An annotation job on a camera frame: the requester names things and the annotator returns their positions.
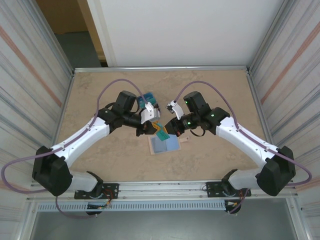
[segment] corrugated metal wall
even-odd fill
[[[251,66],[274,142],[313,174],[297,187],[315,239],[320,238],[320,1],[295,1],[262,59]],[[296,181],[306,178],[297,169]]]
[[[0,0],[0,168],[51,146],[72,69],[33,0]],[[33,165],[16,164],[8,181],[27,189]],[[12,239],[26,196],[0,182],[0,239]]]

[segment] white wall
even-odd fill
[[[282,0],[88,0],[108,65],[247,65]]]

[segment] beige tabletop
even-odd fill
[[[241,125],[264,139],[259,117],[243,70],[206,71],[139,71],[76,73],[64,115],[59,140],[62,141],[83,127],[93,116],[97,97],[112,80],[133,81],[143,93],[153,92],[160,105],[160,123],[174,117],[165,109],[189,82],[207,81],[226,97]],[[138,95],[126,82],[117,82],[102,96],[100,108],[114,102],[120,91]],[[196,83],[188,87],[178,103],[188,113],[183,96],[199,91],[211,108],[221,107],[230,112],[222,99],[208,86]],[[221,179],[231,169],[248,170],[256,167],[243,152],[226,140],[207,132],[195,137],[188,130],[181,136],[181,150],[151,155],[148,136],[136,137],[136,130],[123,126],[96,142],[82,154],[71,169],[92,171],[104,181],[180,181]]]

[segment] marble-patterned surface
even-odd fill
[[[207,81],[230,102],[238,121],[264,138],[244,71],[141,71],[76,73],[60,141],[90,120],[101,90],[112,80],[120,78],[133,81],[144,93],[153,92],[162,108],[160,122],[163,125],[174,117],[165,109],[167,103],[175,99],[187,83]],[[100,107],[114,102],[122,90],[138,94],[129,83],[115,83],[102,96]],[[221,107],[229,112],[226,104],[211,88],[197,83],[187,88],[178,101],[185,113],[188,111],[183,96],[195,90],[202,93],[211,108]],[[201,133],[202,130],[196,129],[195,132]],[[210,132],[203,137],[195,137],[187,131],[182,137],[189,136],[190,140],[181,143],[181,150],[158,155],[150,154],[147,136],[136,137],[135,133],[135,129],[126,126],[116,129],[82,154],[71,169],[92,171],[105,181],[178,181],[220,179],[231,169],[256,167],[244,153]]]

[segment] vent grille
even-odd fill
[[[95,212],[87,209],[89,202],[61,202],[59,207],[64,212]],[[181,201],[113,201],[108,208],[98,211],[170,211],[170,210],[226,210],[224,200],[181,200]],[[54,202],[38,205],[38,212],[57,212]]]

